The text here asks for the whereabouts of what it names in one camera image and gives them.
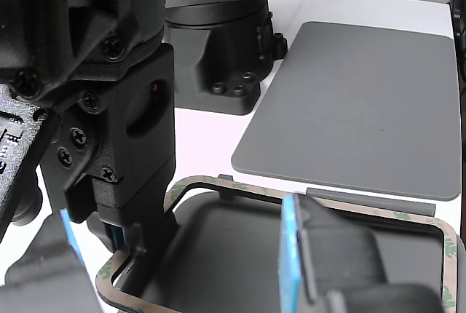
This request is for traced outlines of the robot arm black gripper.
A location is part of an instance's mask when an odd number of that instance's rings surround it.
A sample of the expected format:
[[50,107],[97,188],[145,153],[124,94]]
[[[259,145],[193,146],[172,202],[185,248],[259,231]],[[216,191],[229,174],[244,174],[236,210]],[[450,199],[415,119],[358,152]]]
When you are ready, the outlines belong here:
[[124,292],[144,290],[178,230],[164,209],[175,169],[173,56],[162,44],[123,80],[86,90],[95,110],[76,103],[62,112],[41,162],[53,210],[87,219],[112,253],[129,249]]

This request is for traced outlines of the camera gripper finger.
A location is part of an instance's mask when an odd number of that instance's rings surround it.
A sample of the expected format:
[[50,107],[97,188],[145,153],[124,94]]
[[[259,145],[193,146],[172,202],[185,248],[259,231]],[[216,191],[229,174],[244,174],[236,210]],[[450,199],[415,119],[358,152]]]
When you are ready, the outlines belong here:
[[2,312],[101,312],[66,209],[48,216],[1,286]]
[[311,197],[281,205],[278,286],[281,312],[443,312],[418,284],[391,284],[376,237]]

